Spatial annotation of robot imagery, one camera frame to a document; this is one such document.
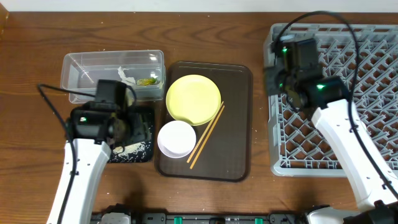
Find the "pile of rice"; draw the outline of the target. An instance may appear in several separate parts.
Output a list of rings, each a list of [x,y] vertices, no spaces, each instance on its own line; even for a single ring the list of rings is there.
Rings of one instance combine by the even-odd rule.
[[[113,149],[113,154],[119,157],[132,157],[138,152],[144,152],[146,150],[146,144],[139,142],[128,146],[119,146]]]

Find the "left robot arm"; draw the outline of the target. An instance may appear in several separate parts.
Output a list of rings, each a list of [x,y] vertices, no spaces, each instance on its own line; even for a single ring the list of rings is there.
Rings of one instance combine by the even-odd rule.
[[[92,139],[74,139],[65,145],[65,159],[48,223],[88,223],[98,185],[107,163],[148,162],[154,154],[155,114],[152,108],[135,109],[145,133],[136,134],[115,149]]]

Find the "white tissue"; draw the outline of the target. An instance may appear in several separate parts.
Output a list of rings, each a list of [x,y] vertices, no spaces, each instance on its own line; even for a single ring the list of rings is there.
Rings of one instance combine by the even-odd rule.
[[[119,67],[118,68],[118,75],[121,78],[121,81],[127,85],[134,86],[136,85],[136,80],[134,77],[127,77],[124,71],[126,68]]]

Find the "green snack wrapper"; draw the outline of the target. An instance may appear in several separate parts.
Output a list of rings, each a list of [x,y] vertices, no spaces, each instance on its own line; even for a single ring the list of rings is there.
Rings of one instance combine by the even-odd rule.
[[[157,83],[156,78],[142,78],[142,79],[136,80],[137,86],[155,85],[156,83]]]

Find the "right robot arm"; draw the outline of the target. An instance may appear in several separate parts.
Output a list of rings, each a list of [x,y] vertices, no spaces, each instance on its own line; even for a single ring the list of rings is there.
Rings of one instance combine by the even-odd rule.
[[[340,77],[324,77],[315,39],[277,40],[275,64],[265,70],[268,95],[311,120],[327,140],[353,189],[359,213],[320,207],[307,223],[397,223],[397,176],[382,158],[359,119]]]

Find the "white bowl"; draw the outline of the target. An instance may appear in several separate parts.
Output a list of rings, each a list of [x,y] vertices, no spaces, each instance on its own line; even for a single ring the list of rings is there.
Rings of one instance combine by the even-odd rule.
[[[190,154],[196,142],[194,128],[184,121],[168,122],[162,126],[157,137],[160,151],[172,159],[179,159]]]

